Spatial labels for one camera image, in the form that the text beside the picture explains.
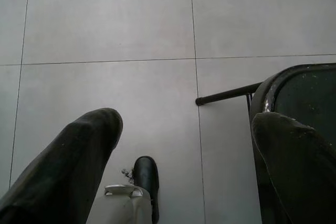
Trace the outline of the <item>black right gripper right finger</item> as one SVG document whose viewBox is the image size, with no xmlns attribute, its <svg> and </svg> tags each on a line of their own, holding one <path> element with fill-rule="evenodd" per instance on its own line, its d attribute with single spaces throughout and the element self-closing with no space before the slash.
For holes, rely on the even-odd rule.
<svg viewBox="0 0 336 224">
<path fill-rule="evenodd" d="M 276 112 L 252 120 L 256 146 L 292 223 L 335 223 L 335 149 L 307 125 Z"/>
</svg>

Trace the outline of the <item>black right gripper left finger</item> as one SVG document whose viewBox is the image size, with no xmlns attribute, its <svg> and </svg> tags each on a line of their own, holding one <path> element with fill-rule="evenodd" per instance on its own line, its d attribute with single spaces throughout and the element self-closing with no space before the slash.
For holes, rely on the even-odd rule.
<svg viewBox="0 0 336 224">
<path fill-rule="evenodd" d="M 85 223 L 122 128 L 111 108 L 69 123 L 1 198 L 1 223 Z"/>
</svg>

